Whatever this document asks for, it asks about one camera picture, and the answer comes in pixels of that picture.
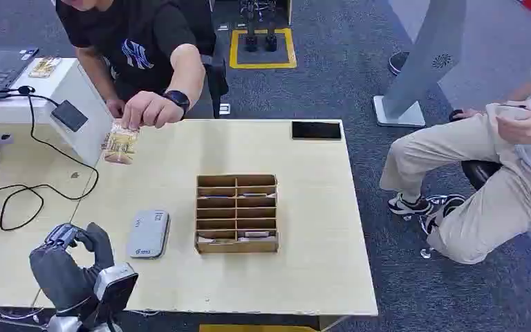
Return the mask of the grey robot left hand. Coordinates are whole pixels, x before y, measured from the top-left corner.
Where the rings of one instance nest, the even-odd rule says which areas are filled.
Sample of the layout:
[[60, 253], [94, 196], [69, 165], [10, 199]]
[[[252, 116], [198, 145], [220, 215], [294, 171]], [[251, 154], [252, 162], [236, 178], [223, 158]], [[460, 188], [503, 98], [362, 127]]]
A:
[[[94, 264], [81, 268], [66, 251], [77, 242], [94, 254]], [[56, 226], [44, 243], [29, 256], [34, 278], [56, 311], [68, 315], [95, 296], [93, 287], [97, 276], [114, 265], [109, 236], [98, 224], [81, 229], [71, 223]]]

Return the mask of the person's left hand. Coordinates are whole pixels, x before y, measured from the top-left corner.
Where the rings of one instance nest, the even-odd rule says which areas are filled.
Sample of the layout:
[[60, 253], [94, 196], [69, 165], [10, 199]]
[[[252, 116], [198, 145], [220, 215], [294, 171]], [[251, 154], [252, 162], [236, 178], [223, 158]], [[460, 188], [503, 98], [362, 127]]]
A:
[[114, 118], [122, 118], [124, 113], [125, 103], [121, 99], [107, 99], [105, 104]]

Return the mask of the person's right hand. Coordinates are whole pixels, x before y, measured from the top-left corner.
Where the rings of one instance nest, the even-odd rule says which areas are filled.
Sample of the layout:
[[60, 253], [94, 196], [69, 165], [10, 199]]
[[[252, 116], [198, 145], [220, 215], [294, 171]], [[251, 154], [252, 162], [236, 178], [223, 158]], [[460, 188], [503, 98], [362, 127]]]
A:
[[184, 109], [170, 99], [141, 91], [125, 104], [121, 123], [123, 128], [134, 131], [141, 126], [159, 129], [167, 123], [180, 121], [184, 114]]

